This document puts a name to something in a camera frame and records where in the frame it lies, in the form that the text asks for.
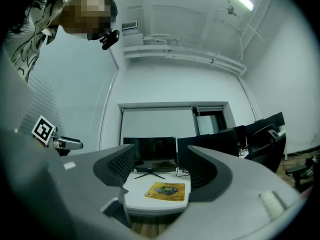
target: black headphones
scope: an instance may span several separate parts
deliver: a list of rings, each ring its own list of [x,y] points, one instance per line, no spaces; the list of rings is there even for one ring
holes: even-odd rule
[[[108,50],[111,46],[113,46],[116,42],[118,42],[120,37],[120,31],[115,30],[113,32],[107,32],[104,37],[100,39],[100,43],[102,43],[102,49]]]

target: air vent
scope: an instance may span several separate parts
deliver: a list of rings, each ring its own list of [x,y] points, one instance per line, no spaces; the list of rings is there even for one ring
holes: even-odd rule
[[[138,21],[122,23],[122,30],[131,30],[138,28]]]

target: pipe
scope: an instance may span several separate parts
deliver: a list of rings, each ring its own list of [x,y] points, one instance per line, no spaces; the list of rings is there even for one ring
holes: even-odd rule
[[[254,6],[255,10],[252,12],[251,17],[250,17],[247,25],[245,26],[244,31],[242,32],[242,35],[241,35],[242,37],[246,34],[246,32],[247,32],[247,30],[248,30],[248,27],[251,25],[251,22],[252,22],[253,18],[255,17],[256,12],[257,12],[260,4],[261,4],[261,0],[258,0],[258,2],[256,3],[256,5]]]
[[[221,61],[214,61],[213,64],[217,64],[223,67],[229,67],[230,69],[233,69],[234,71],[237,71],[239,73],[242,73],[242,70],[239,68],[236,68],[235,66],[229,65],[228,63],[223,63]]]
[[[144,37],[144,38],[143,38],[143,41],[157,41],[157,42],[164,42],[166,46],[168,45],[167,40],[160,39],[160,38],[155,38],[155,37]]]
[[[216,64],[216,63],[212,62],[209,59],[200,58],[200,57],[196,57],[196,58],[194,58],[194,57],[186,57],[186,56],[183,56],[183,54],[170,53],[168,55],[167,53],[164,53],[164,52],[144,52],[144,53],[127,54],[127,55],[124,55],[124,57],[126,59],[140,58],[140,57],[163,57],[163,58],[166,58],[166,59],[176,59],[176,60],[199,62],[199,63],[204,63],[204,64],[207,64],[207,65],[210,65],[210,66],[215,66],[215,67],[221,68],[221,69],[223,69],[225,71],[228,71],[228,72],[230,72],[232,74],[235,74],[236,76],[239,75],[239,72],[235,72],[234,70],[232,70],[230,68],[227,68],[227,67],[221,66],[219,64]]]
[[[244,66],[243,71],[239,74],[239,77],[242,77],[247,72],[247,67]]]
[[[150,34],[146,36],[147,38],[171,38],[170,34]]]
[[[265,43],[265,40],[261,37],[261,35],[259,35],[259,33],[252,27],[250,26],[248,23],[246,23],[245,20],[243,20],[242,18],[240,18],[239,16],[236,16],[238,19],[240,19],[243,23],[245,23],[260,39],[263,43]]]
[[[244,46],[242,44],[242,36],[240,36],[240,58],[238,59],[238,62],[241,62],[244,59]]]
[[[173,45],[139,45],[139,46],[130,46],[130,47],[124,47],[123,52],[134,52],[134,51],[141,51],[141,50],[171,50],[171,51],[179,51],[179,52],[189,52],[189,53],[195,53],[195,54],[201,54],[206,55],[209,57],[217,57],[218,59],[230,62],[234,65],[237,65],[241,68],[244,68],[245,65],[241,64],[240,62],[233,60],[231,58],[228,58],[226,56],[216,54],[214,52],[210,51],[203,51],[200,49],[194,49],[194,48],[188,48],[183,46],[173,46]]]
[[[165,37],[165,36],[160,36],[160,37],[161,37],[161,39],[164,39],[167,41],[175,41],[177,46],[181,46],[179,38]]]
[[[245,80],[241,76],[239,76],[237,79],[238,79],[239,83],[241,84],[241,86],[244,90],[244,93],[250,103],[254,119],[256,121],[260,120],[261,119],[260,111],[259,111],[258,107],[256,106],[256,102],[254,101],[254,98],[252,97],[251,91],[250,91],[249,87],[247,86],[247,83],[245,82]]]

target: ceiling pipe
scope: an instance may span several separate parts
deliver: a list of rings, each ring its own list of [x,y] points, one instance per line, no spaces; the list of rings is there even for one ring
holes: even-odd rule
[[[146,36],[147,38],[171,38],[170,34],[150,34]]]
[[[238,78],[238,81],[239,83],[241,84],[243,90],[244,90],[244,93],[250,103],[250,106],[251,106],[251,109],[252,109],[252,112],[253,112],[253,116],[254,116],[254,119],[257,121],[257,120],[260,120],[262,117],[261,117],[261,114],[260,114],[260,111],[258,109],[258,106],[256,104],[256,101],[249,89],[249,87],[247,86],[247,83],[245,82],[245,80],[239,76]]]
[[[256,3],[255,6],[254,6],[254,10],[253,10],[253,12],[252,12],[252,14],[251,14],[251,17],[250,17],[248,23],[246,24],[246,26],[245,26],[245,28],[244,28],[244,31],[243,31],[242,34],[241,34],[241,37],[243,37],[243,36],[246,34],[249,26],[251,26],[252,20],[253,20],[253,18],[255,17],[255,15],[256,15],[256,13],[257,13],[257,10],[258,10],[260,4],[261,4],[261,0],[258,0],[257,3]]]
[[[222,66],[222,67],[229,67],[230,69],[232,69],[232,70],[234,70],[234,71],[236,71],[236,72],[238,72],[238,73],[242,73],[242,70],[241,70],[241,69],[239,69],[239,68],[237,68],[237,67],[235,67],[235,66],[229,65],[229,64],[227,64],[227,63],[223,63],[223,62],[221,62],[221,61],[214,61],[213,64],[215,64],[215,65],[220,65],[220,66]]]
[[[139,46],[130,46],[130,47],[124,47],[123,52],[136,52],[136,51],[152,51],[152,50],[170,50],[170,51],[176,51],[176,52],[184,52],[184,53],[194,53],[194,54],[201,54],[205,56],[209,56],[211,58],[223,60],[226,62],[229,62],[235,66],[238,66],[241,69],[245,69],[246,66],[241,64],[240,62],[233,60],[231,58],[228,58],[226,56],[223,56],[221,54],[216,54],[214,52],[210,51],[203,51],[200,49],[195,49],[195,48],[189,48],[189,47],[184,47],[184,46],[174,46],[174,45],[139,45]]]
[[[181,46],[180,44],[180,38],[173,38],[173,37],[161,37],[161,39],[167,40],[167,41],[174,41],[176,42],[177,46]]]
[[[168,45],[167,40],[162,38],[156,38],[156,37],[144,37],[143,41],[157,41],[157,42],[164,42],[165,45]]]
[[[213,62],[210,59],[207,58],[201,58],[198,56],[192,56],[192,55],[186,55],[186,54],[175,54],[175,53],[163,53],[163,52],[143,52],[143,53],[133,53],[133,54],[125,54],[124,57],[126,59],[132,59],[132,58],[141,58],[141,57],[163,57],[165,59],[175,59],[175,60],[185,60],[185,61],[192,61],[192,62],[199,62],[203,64],[210,65],[211,67],[215,66],[220,69],[223,69],[225,71],[228,71],[236,76],[240,75],[240,72],[237,69],[236,71],[233,68],[227,68],[229,65],[225,64],[225,66]]]
[[[244,46],[242,44],[242,36],[240,36],[239,40],[240,40],[240,59],[238,60],[238,62],[242,61],[244,58]]]

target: person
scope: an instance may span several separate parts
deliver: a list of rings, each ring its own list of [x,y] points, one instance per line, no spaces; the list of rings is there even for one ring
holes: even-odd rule
[[[110,31],[117,14],[114,0],[33,0],[23,22],[8,30],[3,48],[17,73],[28,82],[43,42],[47,37],[49,45],[59,26],[68,34],[98,40]]]

